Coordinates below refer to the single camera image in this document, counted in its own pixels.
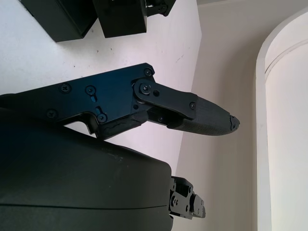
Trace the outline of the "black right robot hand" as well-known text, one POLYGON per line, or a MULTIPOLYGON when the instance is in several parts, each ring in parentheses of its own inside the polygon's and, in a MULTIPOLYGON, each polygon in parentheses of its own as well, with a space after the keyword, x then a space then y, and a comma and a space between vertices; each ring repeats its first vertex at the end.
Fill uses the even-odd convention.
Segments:
POLYGON ((150 121, 221 136, 240 121, 147 63, 0 97, 3 231, 169 231, 204 202, 166 162, 107 140, 150 121))

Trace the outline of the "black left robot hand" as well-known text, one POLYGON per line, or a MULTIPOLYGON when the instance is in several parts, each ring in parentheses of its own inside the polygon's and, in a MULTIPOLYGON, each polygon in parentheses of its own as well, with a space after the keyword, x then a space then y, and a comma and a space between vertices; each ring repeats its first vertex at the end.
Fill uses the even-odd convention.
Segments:
POLYGON ((176 0, 146 0, 147 16, 161 14, 167 17, 174 6, 176 0))

